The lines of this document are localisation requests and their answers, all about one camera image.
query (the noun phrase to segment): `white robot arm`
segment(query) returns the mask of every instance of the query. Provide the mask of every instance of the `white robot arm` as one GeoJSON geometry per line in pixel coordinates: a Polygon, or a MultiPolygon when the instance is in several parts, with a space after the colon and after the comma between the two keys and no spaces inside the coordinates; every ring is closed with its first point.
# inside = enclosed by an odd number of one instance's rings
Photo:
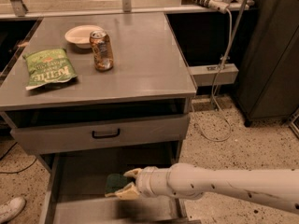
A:
{"type": "Polygon", "coordinates": [[[135,178],[135,183],[115,193],[124,200],[159,195],[195,200],[204,192],[215,192],[299,214],[299,170],[208,170],[177,163],[124,175],[135,178]]]}

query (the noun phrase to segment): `white plate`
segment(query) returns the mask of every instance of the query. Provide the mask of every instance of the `white plate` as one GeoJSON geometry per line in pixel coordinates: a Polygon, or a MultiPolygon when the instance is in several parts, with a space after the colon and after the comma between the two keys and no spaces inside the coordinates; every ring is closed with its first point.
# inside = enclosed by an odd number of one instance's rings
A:
{"type": "Polygon", "coordinates": [[[90,33],[95,30],[103,30],[103,28],[93,25],[77,26],[69,30],[64,37],[68,42],[76,44],[81,49],[89,49],[91,47],[90,33]]]}

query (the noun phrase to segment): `terrazzo floor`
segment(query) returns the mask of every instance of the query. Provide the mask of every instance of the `terrazzo floor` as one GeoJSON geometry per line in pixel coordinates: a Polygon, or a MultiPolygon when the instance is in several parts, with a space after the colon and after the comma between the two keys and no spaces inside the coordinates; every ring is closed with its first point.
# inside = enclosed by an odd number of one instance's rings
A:
{"type": "MultiPolygon", "coordinates": [[[[229,126],[212,109],[209,99],[195,98],[180,162],[211,169],[299,168],[299,141],[286,124],[280,120],[263,120],[246,128],[230,96],[224,95],[218,101],[232,125],[231,136],[224,142],[212,142],[201,135],[200,126],[208,137],[221,139],[229,134],[229,126]]],[[[0,157],[14,143],[11,137],[0,136],[0,157]]],[[[26,155],[16,145],[0,161],[0,172],[20,170],[34,160],[35,157],[26,155]]],[[[38,223],[49,178],[50,174],[38,161],[21,173],[0,174],[0,203],[20,195],[27,200],[24,210],[9,224],[38,223]]],[[[299,223],[295,214],[213,193],[185,204],[189,219],[200,219],[204,224],[299,223]]]]}

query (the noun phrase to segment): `gray countertop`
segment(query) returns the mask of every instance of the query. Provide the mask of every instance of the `gray countertop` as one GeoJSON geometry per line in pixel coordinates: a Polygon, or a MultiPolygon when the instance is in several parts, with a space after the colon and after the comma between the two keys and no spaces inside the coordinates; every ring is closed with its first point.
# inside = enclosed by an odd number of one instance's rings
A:
{"type": "Polygon", "coordinates": [[[30,109],[193,97],[196,88],[163,12],[44,18],[24,50],[66,49],[78,78],[58,89],[25,89],[29,74],[20,57],[0,88],[0,110],[30,109]],[[93,67],[91,49],[68,43],[64,34],[98,25],[110,36],[114,68],[93,67]]]}

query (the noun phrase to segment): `gray cabinet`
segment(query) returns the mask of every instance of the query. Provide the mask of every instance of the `gray cabinet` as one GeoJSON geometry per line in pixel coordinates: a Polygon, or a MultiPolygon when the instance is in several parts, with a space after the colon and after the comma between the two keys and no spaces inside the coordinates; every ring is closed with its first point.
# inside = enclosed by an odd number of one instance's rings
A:
{"type": "MultiPolygon", "coordinates": [[[[78,77],[60,87],[27,91],[28,70],[19,58],[0,88],[0,115],[13,137],[44,164],[55,156],[40,223],[127,223],[130,207],[104,197],[107,176],[176,161],[196,88],[173,41],[159,12],[40,23],[24,52],[65,48],[78,77]],[[84,24],[109,33],[113,69],[99,73],[91,49],[65,41],[69,29],[84,24]]],[[[146,217],[135,218],[151,222],[182,217],[178,204],[147,199],[131,202],[131,208],[147,209],[146,217]]]]}
{"type": "Polygon", "coordinates": [[[289,117],[299,106],[299,1],[256,0],[259,19],[238,75],[247,121],[289,117]]]}

